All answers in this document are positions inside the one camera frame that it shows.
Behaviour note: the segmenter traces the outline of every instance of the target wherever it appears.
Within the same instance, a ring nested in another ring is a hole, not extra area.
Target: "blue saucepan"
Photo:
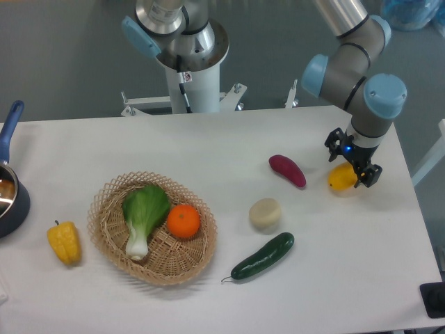
[[[31,201],[9,163],[9,144],[24,108],[15,101],[0,132],[0,238],[15,231],[29,213]]]

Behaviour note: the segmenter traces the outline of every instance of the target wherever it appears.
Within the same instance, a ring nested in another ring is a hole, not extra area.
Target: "lemon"
[[[353,165],[349,162],[343,162],[331,170],[327,182],[329,186],[335,191],[343,191],[352,187],[357,181],[357,176],[354,173]]]

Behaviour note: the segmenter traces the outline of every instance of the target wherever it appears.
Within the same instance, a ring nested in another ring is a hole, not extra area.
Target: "bok choy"
[[[148,254],[148,236],[170,211],[170,201],[161,187],[151,184],[127,195],[122,211],[130,234],[125,253],[133,260],[141,260]]]

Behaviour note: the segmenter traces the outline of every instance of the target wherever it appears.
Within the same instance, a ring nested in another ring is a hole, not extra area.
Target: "wicker basket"
[[[164,222],[149,236],[148,256],[135,262],[125,255],[129,233],[122,202],[128,193],[147,184],[160,186],[172,205],[194,206],[201,226],[193,237],[178,239]],[[118,268],[155,285],[178,284],[195,277],[209,263],[216,247],[216,223],[207,205],[184,186],[154,173],[129,173],[106,183],[91,204],[88,230],[92,242]]]

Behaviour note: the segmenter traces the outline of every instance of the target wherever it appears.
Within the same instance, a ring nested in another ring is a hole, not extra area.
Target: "white vegetable stem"
[[[133,227],[133,222],[128,222],[130,238],[125,248],[125,253],[132,260],[141,260],[148,254],[148,244],[145,233],[136,231]]]

